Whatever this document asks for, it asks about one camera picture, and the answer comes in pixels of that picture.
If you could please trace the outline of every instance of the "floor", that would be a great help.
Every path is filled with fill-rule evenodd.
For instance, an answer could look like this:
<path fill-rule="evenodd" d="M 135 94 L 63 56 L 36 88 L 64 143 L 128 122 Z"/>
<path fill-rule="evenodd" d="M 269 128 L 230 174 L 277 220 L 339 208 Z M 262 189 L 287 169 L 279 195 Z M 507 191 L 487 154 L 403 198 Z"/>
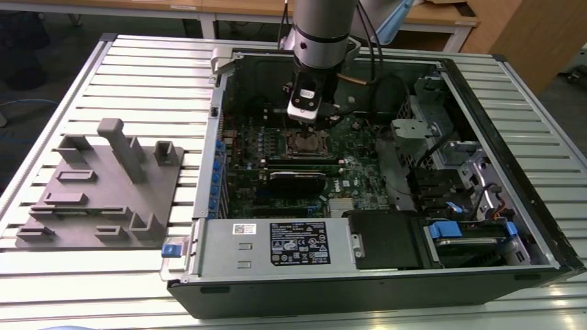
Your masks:
<path fill-rule="evenodd" d="M 18 92 L 10 90 L 0 81 L 0 104 L 6 100 L 23 98 L 42 98 L 59 102 L 104 32 L 179 37 L 184 37 L 187 34 L 198 36 L 200 33 L 196 22 L 183 22 L 176 19 L 84 15 L 82 22 L 80 27 L 74 27 L 67 15 L 44 15 L 51 45 L 38 52 L 38 57 L 48 72 L 48 82 L 31 91 Z M 274 41 L 278 35 L 278 25 L 221 23 L 219 34 L 225 39 Z M 587 154 L 587 129 L 585 129 L 587 124 L 587 90 L 567 84 L 563 77 L 557 77 L 539 98 L 579 149 Z M 0 128 L 2 193 L 55 107 L 43 103 L 19 103 L 6 106 L 0 110 L 10 121 L 8 125 Z"/>

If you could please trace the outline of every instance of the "slotted aluminum surface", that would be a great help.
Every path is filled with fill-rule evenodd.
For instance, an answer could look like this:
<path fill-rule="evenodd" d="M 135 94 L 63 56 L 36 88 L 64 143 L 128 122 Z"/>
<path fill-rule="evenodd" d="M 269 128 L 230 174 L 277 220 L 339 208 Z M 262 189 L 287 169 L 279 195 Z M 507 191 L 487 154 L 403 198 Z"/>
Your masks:
<path fill-rule="evenodd" d="M 18 174 L 23 185 L 15 189 L 0 222 L 0 249 L 6 249 L 0 253 L 0 329 L 58 325 L 100 329 L 495 329 L 510 328 L 515 323 L 533 329 L 585 329 L 585 274 L 566 283 L 515 292 L 483 306 L 196 320 L 166 290 L 159 276 L 159 251 L 12 250 L 18 228 L 27 222 L 28 206 L 43 194 L 60 161 L 59 154 L 51 151 L 60 135 L 87 134 L 94 144 L 104 144 L 96 135 L 103 117 L 122 118 L 124 132 L 138 135 L 142 145 L 152 146 L 166 139 L 186 148 L 167 232 L 170 236 L 188 235 L 213 93 L 208 62 L 213 49 L 222 45 L 275 48 L 271 43 L 119 36 L 95 51 L 95 65 L 79 78 L 72 99 L 62 104 L 63 118 L 56 118 L 48 144 L 36 160 L 30 157 L 35 162 L 23 164 L 32 166 L 32 170 Z M 486 55 L 394 50 L 386 53 L 454 59 L 565 235 L 586 260 L 586 160 L 509 66 Z M 174 270 L 182 269 L 183 260 L 178 259 L 171 266 Z M 277 303 L 287 303 L 287 297 Z"/>

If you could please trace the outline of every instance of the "warning label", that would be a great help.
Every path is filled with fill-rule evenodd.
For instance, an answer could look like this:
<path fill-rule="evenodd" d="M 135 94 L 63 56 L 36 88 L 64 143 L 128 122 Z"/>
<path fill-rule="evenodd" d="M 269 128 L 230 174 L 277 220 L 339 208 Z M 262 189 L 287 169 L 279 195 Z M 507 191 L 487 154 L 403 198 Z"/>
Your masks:
<path fill-rule="evenodd" d="M 331 263 L 325 222 L 271 223 L 271 263 L 277 266 Z"/>

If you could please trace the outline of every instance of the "blue latch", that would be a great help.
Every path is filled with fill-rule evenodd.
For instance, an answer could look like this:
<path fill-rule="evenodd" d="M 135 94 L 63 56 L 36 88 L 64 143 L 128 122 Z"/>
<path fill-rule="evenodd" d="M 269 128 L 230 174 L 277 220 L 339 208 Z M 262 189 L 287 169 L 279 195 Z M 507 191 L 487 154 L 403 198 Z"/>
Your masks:
<path fill-rule="evenodd" d="M 163 244 L 162 257 L 163 258 L 180 258 L 182 257 L 182 244 Z"/>
<path fill-rule="evenodd" d="M 457 221 L 438 221 L 429 226 L 429 230 L 434 239 L 442 237 L 463 237 Z"/>
<path fill-rule="evenodd" d="M 511 221 L 506 222 L 506 229 L 510 234 L 510 237 L 518 235 L 518 228 L 515 227 L 515 224 Z"/>
<path fill-rule="evenodd" d="M 447 205 L 457 213 L 463 213 L 463 208 L 461 208 L 453 201 L 447 201 Z"/>

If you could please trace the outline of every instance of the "metal bracket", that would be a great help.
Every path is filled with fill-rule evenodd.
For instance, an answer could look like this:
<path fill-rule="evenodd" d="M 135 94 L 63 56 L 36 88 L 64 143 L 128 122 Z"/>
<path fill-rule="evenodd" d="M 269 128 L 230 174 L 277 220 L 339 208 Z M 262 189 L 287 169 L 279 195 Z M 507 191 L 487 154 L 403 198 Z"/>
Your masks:
<path fill-rule="evenodd" d="M 231 66 L 229 66 L 235 58 L 233 57 L 233 47 L 218 47 L 213 51 L 210 66 L 214 74 L 223 74 Z"/>

